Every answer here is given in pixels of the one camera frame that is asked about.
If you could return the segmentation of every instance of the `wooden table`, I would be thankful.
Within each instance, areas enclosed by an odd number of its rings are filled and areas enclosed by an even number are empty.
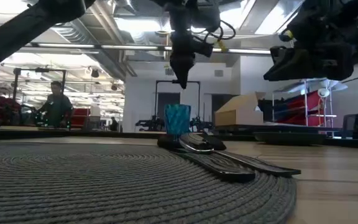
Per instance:
[[[13,141],[136,145],[157,143],[154,139],[71,137]],[[225,144],[230,152],[302,170],[302,174],[295,177],[299,180],[298,201],[290,224],[358,223],[358,149],[331,146],[269,146],[257,142]]]

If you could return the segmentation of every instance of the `round placemat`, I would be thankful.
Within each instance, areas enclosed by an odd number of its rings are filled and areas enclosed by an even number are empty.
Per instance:
[[[0,144],[0,223],[285,223],[294,179],[222,181],[155,146]]]

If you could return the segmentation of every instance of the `person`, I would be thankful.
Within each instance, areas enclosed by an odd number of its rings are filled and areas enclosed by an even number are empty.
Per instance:
[[[40,111],[47,112],[48,125],[54,127],[66,126],[71,119],[73,105],[67,96],[62,94],[62,84],[54,81],[50,84],[52,94],[41,107]]]
[[[110,131],[117,131],[118,130],[118,122],[116,121],[115,117],[111,118],[111,125],[110,125]]]

